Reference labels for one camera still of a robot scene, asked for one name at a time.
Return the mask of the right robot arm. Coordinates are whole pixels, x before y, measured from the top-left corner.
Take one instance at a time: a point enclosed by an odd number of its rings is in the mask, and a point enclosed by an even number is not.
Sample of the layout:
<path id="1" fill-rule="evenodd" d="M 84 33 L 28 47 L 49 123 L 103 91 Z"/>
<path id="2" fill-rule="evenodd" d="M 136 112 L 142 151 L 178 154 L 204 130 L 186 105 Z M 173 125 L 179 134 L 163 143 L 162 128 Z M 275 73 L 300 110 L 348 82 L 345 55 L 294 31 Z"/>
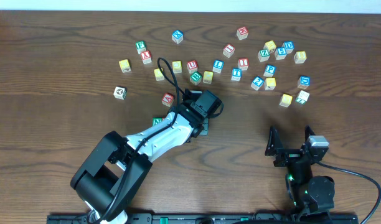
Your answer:
<path id="1" fill-rule="evenodd" d="M 314 176 L 311 166 L 322 160 L 329 149 L 324 136 L 318 136 L 305 127 L 305 142 L 299 149 L 283 146 L 278 131 L 271 127 L 265 156 L 274 157 L 275 167 L 286 167 L 286 188 L 294 209 L 290 213 L 294 221 L 305 220 L 307 216 L 327 213 L 334 208 L 334 181 L 328 176 Z"/>

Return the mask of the green N block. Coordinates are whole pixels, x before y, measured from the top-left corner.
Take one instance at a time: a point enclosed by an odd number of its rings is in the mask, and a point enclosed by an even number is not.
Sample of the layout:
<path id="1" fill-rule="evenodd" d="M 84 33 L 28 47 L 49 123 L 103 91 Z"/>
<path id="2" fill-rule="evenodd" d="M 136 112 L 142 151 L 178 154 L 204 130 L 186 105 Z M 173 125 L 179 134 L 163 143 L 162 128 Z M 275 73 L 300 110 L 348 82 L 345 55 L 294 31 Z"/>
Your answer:
<path id="1" fill-rule="evenodd" d="M 164 120 L 164 118 L 153 118 L 153 126 L 159 124 L 163 120 Z"/>

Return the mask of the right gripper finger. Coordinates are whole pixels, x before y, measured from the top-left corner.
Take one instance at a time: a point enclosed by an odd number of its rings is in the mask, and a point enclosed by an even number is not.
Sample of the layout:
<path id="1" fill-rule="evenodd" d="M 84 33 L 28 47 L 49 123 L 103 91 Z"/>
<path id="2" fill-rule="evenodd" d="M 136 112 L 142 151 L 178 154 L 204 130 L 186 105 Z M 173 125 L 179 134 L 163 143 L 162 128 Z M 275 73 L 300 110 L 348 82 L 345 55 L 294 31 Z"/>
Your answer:
<path id="1" fill-rule="evenodd" d="M 277 156 L 283 150 L 283 144 L 277 129 L 274 126 L 270 127 L 268 143 L 265 150 L 265 156 Z"/>
<path id="2" fill-rule="evenodd" d="M 304 135 L 305 135 L 305 144 L 308 146 L 312 146 L 315 141 L 315 138 L 314 138 L 315 133 L 309 125 L 305 127 Z"/>

